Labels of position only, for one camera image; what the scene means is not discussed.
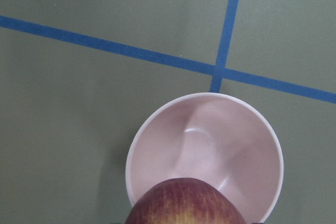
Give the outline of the pink bowl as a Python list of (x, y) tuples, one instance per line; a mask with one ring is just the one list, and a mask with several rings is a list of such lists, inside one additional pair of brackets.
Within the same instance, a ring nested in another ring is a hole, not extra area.
[(215, 187), (247, 223), (263, 223), (281, 192), (284, 159), (268, 121), (246, 102), (220, 93), (177, 98), (136, 133), (125, 165), (135, 204), (154, 185), (179, 177)]

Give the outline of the red apple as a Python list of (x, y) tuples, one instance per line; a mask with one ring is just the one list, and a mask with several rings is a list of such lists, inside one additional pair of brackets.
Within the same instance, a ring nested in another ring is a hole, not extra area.
[(245, 223), (216, 188), (195, 178), (174, 178), (147, 191), (126, 223)]

